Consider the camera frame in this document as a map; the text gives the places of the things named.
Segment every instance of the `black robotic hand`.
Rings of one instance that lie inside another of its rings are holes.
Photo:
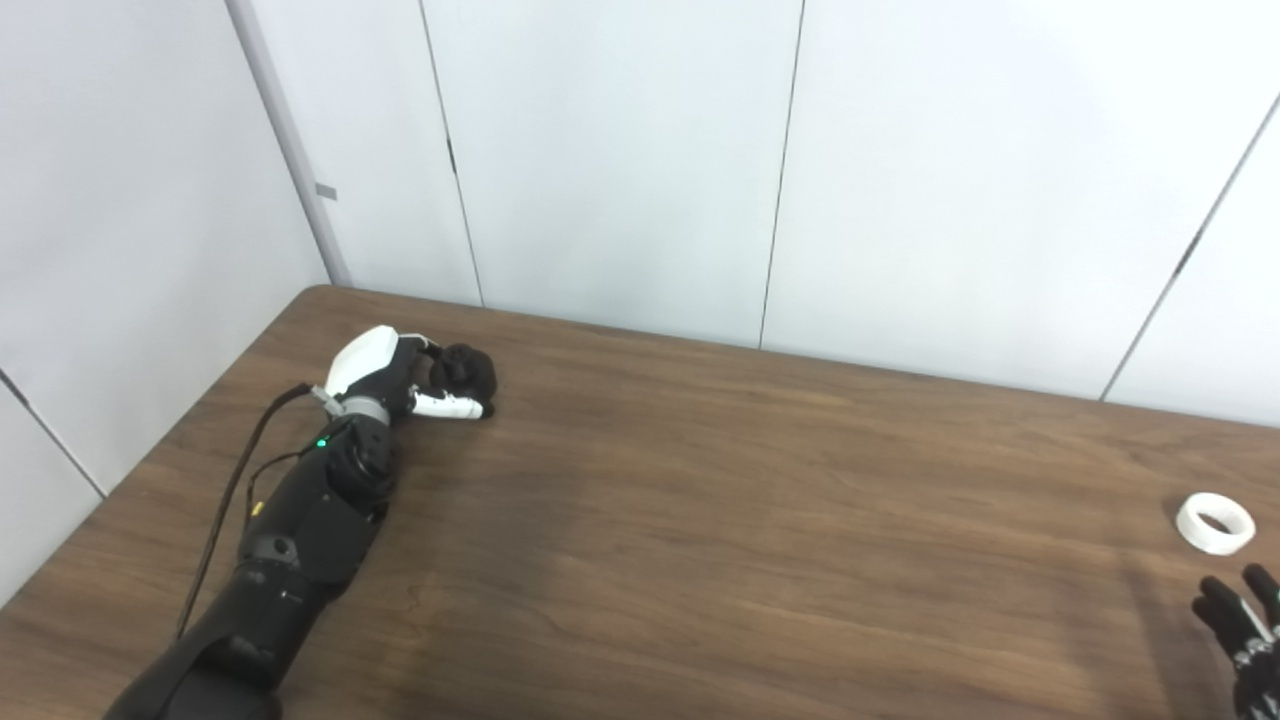
[[[1240,720],[1280,720],[1280,683],[1275,656],[1280,635],[1280,584],[1261,565],[1249,565],[1243,573],[1266,623],[1217,578],[1201,580],[1201,594],[1192,601],[1192,610],[1217,638],[1235,669],[1231,693],[1235,716]]]

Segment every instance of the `white tape roll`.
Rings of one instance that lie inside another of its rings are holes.
[[[1201,515],[1212,518],[1228,532],[1210,525]],[[1178,511],[1178,532],[1210,555],[1233,555],[1253,539],[1258,527],[1239,502],[1216,492],[1198,492]]]

